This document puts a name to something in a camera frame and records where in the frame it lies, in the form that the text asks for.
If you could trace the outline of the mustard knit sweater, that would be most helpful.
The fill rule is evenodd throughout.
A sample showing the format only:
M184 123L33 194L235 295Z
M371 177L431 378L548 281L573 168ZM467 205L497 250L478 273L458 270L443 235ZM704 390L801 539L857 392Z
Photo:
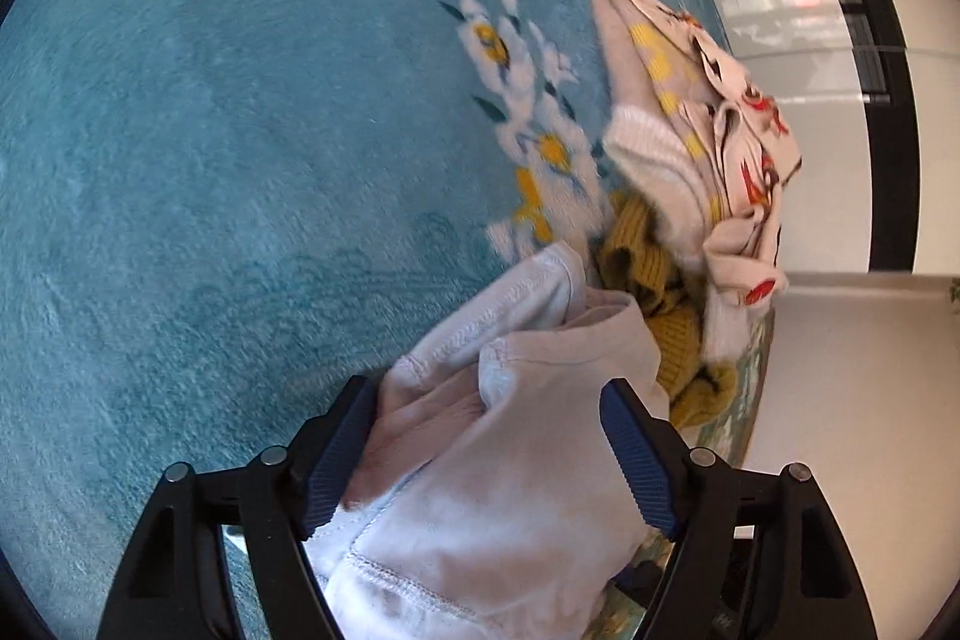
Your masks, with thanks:
M602 286L635 298L661 351L656 381L669 398L677 429L711 424L734 401L734 364L708 364L703 354L703 304L677 263L654 237L656 211L638 193L615 191L613 223L596 250Z

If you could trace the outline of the beige fuzzy lettered sweater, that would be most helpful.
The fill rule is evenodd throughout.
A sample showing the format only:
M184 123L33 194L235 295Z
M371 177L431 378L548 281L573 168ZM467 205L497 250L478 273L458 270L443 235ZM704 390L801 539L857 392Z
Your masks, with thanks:
M750 317L721 299L708 280L703 250L729 206L706 143L685 113L718 107L719 92L706 78L690 31L675 16L649 18L630 0L590 4L612 94L604 152L654 209L661 247L700 286L703 359L736 362L750 342Z

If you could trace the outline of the blue floral carpet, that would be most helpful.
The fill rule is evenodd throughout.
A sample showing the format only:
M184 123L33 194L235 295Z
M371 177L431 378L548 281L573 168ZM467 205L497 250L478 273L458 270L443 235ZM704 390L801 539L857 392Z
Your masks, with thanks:
M608 117L589 0L16 0L2 548L50 630L96 633L164 466L247 463L596 242Z

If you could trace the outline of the cream car print garment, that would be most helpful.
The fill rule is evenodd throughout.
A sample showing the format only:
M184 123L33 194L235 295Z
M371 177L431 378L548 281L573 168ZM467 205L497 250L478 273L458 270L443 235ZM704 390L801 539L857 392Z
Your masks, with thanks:
M649 18L672 14L690 31L709 83L721 102L688 109L695 133L716 166L729 216L711 229L703 250L708 280L726 304L763 312L788 286L779 268L782 190L802 167L796 136L776 99L761 91L739 60L726 52L690 14L661 0L630 0Z

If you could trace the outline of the light blue sweatshirt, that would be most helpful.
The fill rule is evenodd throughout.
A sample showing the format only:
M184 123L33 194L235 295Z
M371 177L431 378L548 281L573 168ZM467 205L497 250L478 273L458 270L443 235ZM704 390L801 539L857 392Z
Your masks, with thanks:
M306 544L348 638L578 638L646 537L599 417L669 413L635 299L556 242L387 370L329 525Z

